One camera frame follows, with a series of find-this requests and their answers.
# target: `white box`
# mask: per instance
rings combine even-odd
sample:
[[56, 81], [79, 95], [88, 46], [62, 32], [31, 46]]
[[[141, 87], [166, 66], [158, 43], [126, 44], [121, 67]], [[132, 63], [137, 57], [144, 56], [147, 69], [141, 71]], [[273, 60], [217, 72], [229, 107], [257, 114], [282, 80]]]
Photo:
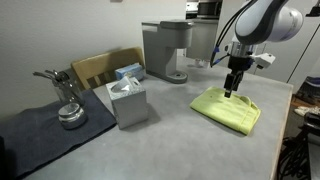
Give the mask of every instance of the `white box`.
[[124, 77], [106, 86], [119, 129], [148, 119], [146, 91], [135, 77]]

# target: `yellow cloth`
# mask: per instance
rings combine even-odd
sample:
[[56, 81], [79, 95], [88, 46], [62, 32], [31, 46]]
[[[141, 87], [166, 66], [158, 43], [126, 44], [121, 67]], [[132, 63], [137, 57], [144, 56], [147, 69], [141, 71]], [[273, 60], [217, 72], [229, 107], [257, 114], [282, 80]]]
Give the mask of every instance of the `yellow cloth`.
[[190, 107], [236, 131], [248, 135], [260, 116], [261, 110], [245, 96], [232, 93], [224, 97], [225, 91], [211, 87], [195, 98]]

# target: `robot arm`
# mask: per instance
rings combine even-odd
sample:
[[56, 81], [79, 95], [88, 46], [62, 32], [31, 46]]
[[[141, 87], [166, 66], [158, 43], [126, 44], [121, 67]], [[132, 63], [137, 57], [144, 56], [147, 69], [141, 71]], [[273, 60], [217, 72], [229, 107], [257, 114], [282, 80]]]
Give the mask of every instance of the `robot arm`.
[[[232, 24], [237, 18], [235, 36], [228, 54], [228, 68], [231, 73], [227, 75], [224, 84], [225, 97], [230, 97], [232, 91], [237, 91], [244, 71], [250, 69], [253, 62], [256, 62], [259, 68], [266, 68], [275, 60], [272, 54], [255, 55], [255, 45], [265, 41], [289, 40], [299, 32], [303, 16], [299, 11], [285, 7], [287, 2], [288, 0], [251, 0], [229, 20]], [[226, 31], [231, 27], [229, 22], [226, 24], [229, 26]], [[224, 35], [219, 37], [216, 49], [219, 49]]]

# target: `dark gray mat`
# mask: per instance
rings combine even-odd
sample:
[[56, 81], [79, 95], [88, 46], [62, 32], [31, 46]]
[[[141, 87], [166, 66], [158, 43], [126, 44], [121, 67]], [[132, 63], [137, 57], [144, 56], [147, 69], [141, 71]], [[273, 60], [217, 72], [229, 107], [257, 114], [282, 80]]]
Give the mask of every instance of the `dark gray mat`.
[[83, 96], [88, 120], [77, 129], [65, 130], [60, 125], [59, 102], [27, 109], [0, 124], [12, 177], [25, 176], [115, 126], [114, 116], [92, 90]]

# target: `blue tissue box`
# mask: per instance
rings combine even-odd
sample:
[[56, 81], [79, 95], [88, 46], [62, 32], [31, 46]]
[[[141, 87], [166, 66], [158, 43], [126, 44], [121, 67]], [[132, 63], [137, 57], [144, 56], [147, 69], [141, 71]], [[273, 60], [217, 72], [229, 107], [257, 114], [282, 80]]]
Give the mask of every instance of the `blue tissue box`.
[[122, 79], [124, 76], [135, 77], [138, 80], [143, 79], [143, 68], [139, 63], [135, 63], [120, 69], [115, 70], [117, 80]]

